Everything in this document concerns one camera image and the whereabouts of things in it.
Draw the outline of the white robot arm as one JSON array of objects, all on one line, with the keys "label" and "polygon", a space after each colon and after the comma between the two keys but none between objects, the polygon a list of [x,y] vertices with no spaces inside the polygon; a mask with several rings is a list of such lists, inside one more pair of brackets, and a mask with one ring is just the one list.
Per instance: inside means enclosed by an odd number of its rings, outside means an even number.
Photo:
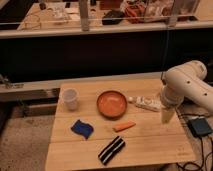
[{"label": "white robot arm", "polygon": [[213,113],[213,87],[204,82],[206,76],[206,66],[198,60],[174,66],[165,72],[165,85],[160,92],[163,123],[170,122],[175,109],[185,98]]}]

